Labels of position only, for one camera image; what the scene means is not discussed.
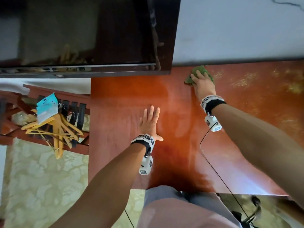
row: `forearm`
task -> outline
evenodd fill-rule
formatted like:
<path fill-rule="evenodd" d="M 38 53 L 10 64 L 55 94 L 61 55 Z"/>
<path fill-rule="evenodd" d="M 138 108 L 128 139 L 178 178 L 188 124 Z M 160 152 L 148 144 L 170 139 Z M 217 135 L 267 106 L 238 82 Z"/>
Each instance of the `forearm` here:
<path fill-rule="evenodd" d="M 272 178 L 303 207 L 304 151 L 286 133 L 227 104 L 212 110 L 244 157 Z"/>
<path fill-rule="evenodd" d="M 124 211 L 146 147 L 135 143 L 109 162 L 51 227 L 111 227 Z"/>

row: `wrist strap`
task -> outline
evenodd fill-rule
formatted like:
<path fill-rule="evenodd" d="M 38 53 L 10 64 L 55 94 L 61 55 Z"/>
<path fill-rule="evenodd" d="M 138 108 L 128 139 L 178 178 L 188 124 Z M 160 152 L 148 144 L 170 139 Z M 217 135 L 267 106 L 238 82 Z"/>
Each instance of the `wrist strap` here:
<path fill-rule="evenodd" d="M 144 145 L 146 147 L 145 157 L 148 157 L 152 153 L 155 141 L 154 138 L 149 134 L 139 134 L 139 136 L 137 136 L 131 141 L 131 144 L 134 143 L 139 143 Z"/>
<path fill-rule="evenodd" d="M 208 116 L 211 116 L 212 110 L 219 104 L 226 104 L 226 102 L 218 95 L 209 95 L 202 100 L 201 107 Z"/>

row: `green cloth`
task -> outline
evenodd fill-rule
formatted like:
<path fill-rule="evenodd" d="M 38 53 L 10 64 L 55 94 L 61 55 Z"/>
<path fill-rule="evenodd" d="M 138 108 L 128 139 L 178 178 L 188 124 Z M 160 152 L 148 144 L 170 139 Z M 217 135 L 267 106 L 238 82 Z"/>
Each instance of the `green cloth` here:
<path fill-rule="evenodd" d="M 212 77 L 212 76 L 210 75 L 210 73 L 205 69 L 204 66 L 197 66 L 197 67 L 194 67 L 194 68 L 191 70 L 191 73 L 194 74 L 194 76 L 196 76 L 196 77 L 197 77 L 197 75 L 196 75 L 196 71 L 197 71 L 197 70 L 199 70 L 201 74 L 207 73 L 208 76 L 210 77 L 211 81 L 214 83 L 213 77 Z M 192 84 L 194 83 L 194 81 L 193 81 L 192 78 L 189 76 L 189 77 L 186 78 L 185 83 L 186 83 L 186 84 L 191 84 L 191 85 L 192 85 Z"/>

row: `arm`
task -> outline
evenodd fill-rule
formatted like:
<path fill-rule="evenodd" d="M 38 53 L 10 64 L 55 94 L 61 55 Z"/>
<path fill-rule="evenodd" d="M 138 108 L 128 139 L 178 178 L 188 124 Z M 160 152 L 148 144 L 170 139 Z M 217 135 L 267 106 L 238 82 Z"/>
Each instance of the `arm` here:
<path fill-rule="evenodd" d="M 215 95 L 207 75 L 198 74 L 195 92 L 199 101 Z M 267 174 L 304 208 L 304 150 L 282 130 L 232 106 L 220 104 L 212 110 L 243 156 Z"/>
<path fill-rule="evenodd" d="M 156 123 L 160 109 L 151 106 L 149 117 L 147 109 L 139 120 L 139 133 L 150 134 L 155 140 L 163 140 L 156 134 Z M 110 228 L 123 213 L 130 189 L 138 175 L 146 147 L 132 144 L 109 162 L 89 183 L 77 202 L 56 221 L 51 228 Z"/>

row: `reddish-brown table surface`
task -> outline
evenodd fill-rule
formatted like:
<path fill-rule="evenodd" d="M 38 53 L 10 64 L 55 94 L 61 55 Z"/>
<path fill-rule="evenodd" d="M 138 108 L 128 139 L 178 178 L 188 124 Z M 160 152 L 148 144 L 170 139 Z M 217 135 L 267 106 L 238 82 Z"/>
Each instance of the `reddish-brown table surface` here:
<path fill-rule="evenodd" d="M 284 130 L 304 145 L 303 61 L 206 66 L 217 94 L 228 104 Z M 174 67 L 167 76 L 92 78 L 89 180 L 138 135 L 138 121 L 150 105 L 161 108 L 154 164 L 133 188 L 170 185 L 178 190 L 228 193 L 201 155 L 207 132 L 205 114 L 193 88 L 184 84 L 191 67 Z M 224 130 L 202 143 L 209 162 L 233 193 L 286 195 L 241 155 Z"/>

